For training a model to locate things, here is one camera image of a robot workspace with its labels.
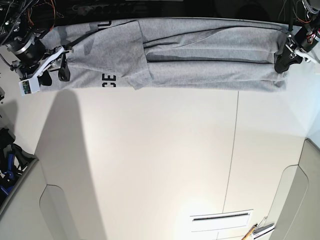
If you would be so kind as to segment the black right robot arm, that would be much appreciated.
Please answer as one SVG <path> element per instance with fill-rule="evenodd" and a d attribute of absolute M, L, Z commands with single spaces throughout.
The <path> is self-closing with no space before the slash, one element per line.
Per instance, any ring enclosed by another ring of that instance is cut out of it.
<path fill-rule="evenodd" d="M 32 13 L 40 5 L 52 9 L 52 23 L 44 28 L 32 20 Z M 57 72 L 61 82 L 68 82 L 71 73 L 66 55 L 72 47 L 62 45 L 48 49 L 42 38 L 53 30 L 60 14 L 54 0 L 2 0 L 0 2 L 0 44 L 17 57 L 17 60 L 4 63 L 18 74 L 22 88 L 31 90 L 31 78 L 35 85 L 51 86 L 51 72 Z"/>

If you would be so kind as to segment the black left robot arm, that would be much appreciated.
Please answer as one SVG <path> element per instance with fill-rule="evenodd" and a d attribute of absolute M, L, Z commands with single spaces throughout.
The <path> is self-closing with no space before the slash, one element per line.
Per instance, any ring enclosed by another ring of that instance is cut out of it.
<path fill-rule="evenodd" d="M 298 18 L 303 26 L 296 34 L 292 34 L 293 19 L 289 20 L 289 34 L 280 48 L 280 54 L 275 58 L 274 70 L 278 74 L 288 71 L 293 64 L 301 64 L 302 61 L 320 63 L 317 58 L 310 55 L 313 48 L 320 42 L 320 2 L 318 0 L 303 0 L 302 5 L 308 19 Z"/>

